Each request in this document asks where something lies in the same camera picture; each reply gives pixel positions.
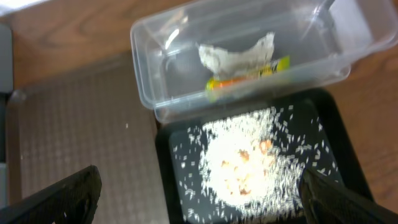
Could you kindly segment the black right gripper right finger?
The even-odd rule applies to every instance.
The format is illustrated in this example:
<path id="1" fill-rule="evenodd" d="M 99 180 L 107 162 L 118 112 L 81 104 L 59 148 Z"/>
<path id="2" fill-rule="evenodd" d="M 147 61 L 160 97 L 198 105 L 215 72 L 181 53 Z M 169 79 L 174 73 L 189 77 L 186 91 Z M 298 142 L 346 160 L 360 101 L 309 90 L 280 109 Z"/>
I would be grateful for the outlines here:
<path id="1" fill-rule="evenodd" d="M 298 191 L 307 223 L 397 224 L 396 213 L 314 169 L 303 170 Z"/>

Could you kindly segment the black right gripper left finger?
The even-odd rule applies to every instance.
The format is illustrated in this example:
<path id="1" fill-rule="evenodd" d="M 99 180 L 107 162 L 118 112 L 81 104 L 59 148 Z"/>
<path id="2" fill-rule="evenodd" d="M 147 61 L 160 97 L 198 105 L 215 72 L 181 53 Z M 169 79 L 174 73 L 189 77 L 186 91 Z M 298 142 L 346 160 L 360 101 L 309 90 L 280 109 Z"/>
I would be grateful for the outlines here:
<path id="1" fill-rule="evenodd" d="M 96 166 L 88 166 L 1 210 L 1 224 L 93 222 L 102 181 Z"/>

